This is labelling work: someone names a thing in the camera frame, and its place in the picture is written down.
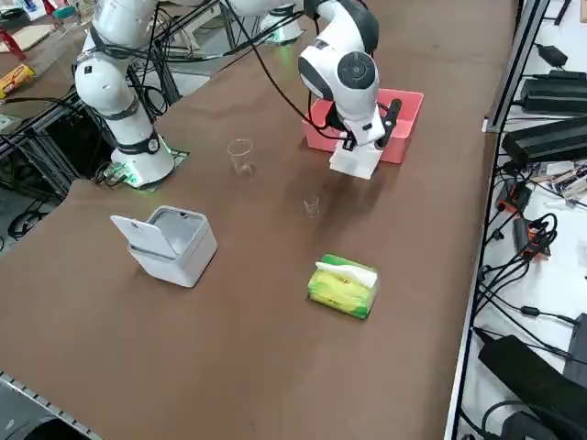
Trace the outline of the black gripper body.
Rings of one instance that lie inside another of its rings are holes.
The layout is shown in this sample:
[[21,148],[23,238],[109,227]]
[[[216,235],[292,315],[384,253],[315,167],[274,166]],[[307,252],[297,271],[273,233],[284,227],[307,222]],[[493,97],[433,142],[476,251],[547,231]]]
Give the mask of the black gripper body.
[[325,127],[332,129],[339,135],[345,135],[347,138],[354,138],[354,135],[349,131],[342,122],[336,108],[330,108],[325,117]]

